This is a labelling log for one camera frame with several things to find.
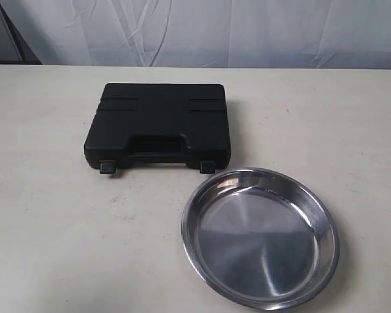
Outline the black plastic tool case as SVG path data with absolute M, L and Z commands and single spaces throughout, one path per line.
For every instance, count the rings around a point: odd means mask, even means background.
M 83 146 L 101 174 L 143 164 L 226 168 L 231 140 L 222 84 L 107 83 Z

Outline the round stainless steel tray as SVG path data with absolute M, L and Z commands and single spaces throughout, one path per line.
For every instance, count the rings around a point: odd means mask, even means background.
M 205 284 L 259 310 L 311 300 L 340 258 L 324 203 L 302 183 L 263 168 L 227 170 L 201 183 L 185 205 L 181 236 Z

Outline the white backdrop cloth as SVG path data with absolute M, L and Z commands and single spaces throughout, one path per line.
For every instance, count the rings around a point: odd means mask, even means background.
M 3 1 L 45 65 L 391 69 L 391 1 Z

